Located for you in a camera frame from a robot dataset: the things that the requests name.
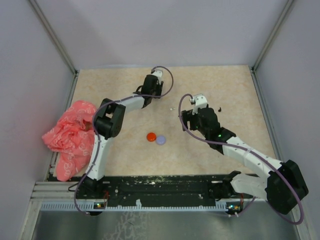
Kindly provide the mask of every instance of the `metal floor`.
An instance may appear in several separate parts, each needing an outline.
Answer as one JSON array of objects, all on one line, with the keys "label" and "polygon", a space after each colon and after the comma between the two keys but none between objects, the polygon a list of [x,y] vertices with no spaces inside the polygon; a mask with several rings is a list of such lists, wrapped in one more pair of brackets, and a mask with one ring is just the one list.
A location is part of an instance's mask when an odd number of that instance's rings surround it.
[{"label": "metal floor", "polygon": [[215,212],[41,211],[33,240],[295,240],[295,226],[265,202],[255,202],[239,218]]}]

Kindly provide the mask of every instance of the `beige tabletop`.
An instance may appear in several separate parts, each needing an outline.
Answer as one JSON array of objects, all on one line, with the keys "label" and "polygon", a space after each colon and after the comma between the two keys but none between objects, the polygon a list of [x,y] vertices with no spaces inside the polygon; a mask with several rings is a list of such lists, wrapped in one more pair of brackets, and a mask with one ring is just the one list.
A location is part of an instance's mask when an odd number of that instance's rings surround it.
[{"label": "beige tabletop", "polygon": [[[211,149],[186,132],[178,118],[178,104],[185,93],[204,94],[222,127],[244,142],[274,158],[274,151],[257,93],[247,65],[170,67],[174,76],[172,91],[154,99],[146,108],[124,116],[120,134],[109,151],[105,174],[201,175],[228,174],[234,170],[251,173],[236,160]],[[118,100],[130,96],[142,85],[150,68],[107,68],[81,70],[72,102],[85,100],[97,107],[104,98]],[[164,70],[162,93],[171,85]],[[182,110],[192,109],[187,97]],[[148,142],[154,132],[166,137],[164,145]]]}]

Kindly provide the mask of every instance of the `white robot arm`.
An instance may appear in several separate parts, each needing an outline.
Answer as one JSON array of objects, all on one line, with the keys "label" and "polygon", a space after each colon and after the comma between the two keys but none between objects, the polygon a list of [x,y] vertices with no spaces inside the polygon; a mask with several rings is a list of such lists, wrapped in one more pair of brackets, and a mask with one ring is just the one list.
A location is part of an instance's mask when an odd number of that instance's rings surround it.
[{"label": "white robot arm", "polygon": [[[119,103],[112,103],[101,109],[97,113],[97,117],[94,120],[94,125],[99,133],[94,136],[93,153],[97,152],[97,158],[95,160],[95,154],[91,155],[90,163],[87,167],[86,179],[84,180],[84,186],[95,189],[98,182],[105,176],[105,166],[108,159],[109,149],[112,146],[115,137],[119,134],[124,115],[133,110],[142,109],[149,105],[152,101],[152,96],[160,96],[164,82],[162,81],[163,72],[160,69],[155,69],[151,74],[148,74],[144,80],[143,85],[139,86],[136,92],[130,99],[123,100]],[[108,102],[112,102],[110,99],[105,98],[102,105]],[[106,116],[106,114],[112,114],[112,118]]]},{"label": "white robot arm", "polygon": [[300,200],[308,194],[309,191],[304,178],[295,162],[291,160],[282,162],[266,156],[244,143],[235,133],[221,127],[215,111],[209,108],[208,101],[203,94],[193,96],[190,102],[194,105],[194,108],[181,112],[181,118],[187,131],[189,122],[190,130],[201,132],[208,141],[224,144],[208,143],[211,148],[239,161],[257,175],[253,176],[233,171],[221,185],[217,186],[215,189],[216,195],[245,193],[268,201],[279,213],[287,214],[292,210],[297,204],[292,192],[284,181],[252,152],[258,154],[277,169],[293,187]]}]

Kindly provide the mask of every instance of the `red bottle cap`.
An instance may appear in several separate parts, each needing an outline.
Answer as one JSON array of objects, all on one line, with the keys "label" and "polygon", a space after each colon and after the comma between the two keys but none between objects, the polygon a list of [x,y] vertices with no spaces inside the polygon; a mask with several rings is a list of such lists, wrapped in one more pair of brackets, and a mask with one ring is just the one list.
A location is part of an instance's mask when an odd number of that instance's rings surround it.
[{"label": "red bottle cap", "polygon": [[157,139],[157,136],[153,132],[149,132],[146,136],[146,139],[148,139],[149,142],[154,142]]}]

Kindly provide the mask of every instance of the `pink cloth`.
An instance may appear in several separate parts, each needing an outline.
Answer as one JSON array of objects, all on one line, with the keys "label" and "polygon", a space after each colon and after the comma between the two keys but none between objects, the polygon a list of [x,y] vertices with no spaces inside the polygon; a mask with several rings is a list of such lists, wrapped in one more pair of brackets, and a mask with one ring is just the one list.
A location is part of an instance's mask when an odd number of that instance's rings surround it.
[{"label": "pink cloth", "polygon": [[92,118],[96,110],[92,103],[76,101],[42,136],[52,151],[61,153],[56,166],[58,180],[69,180],[89,163],[95,142]]}]

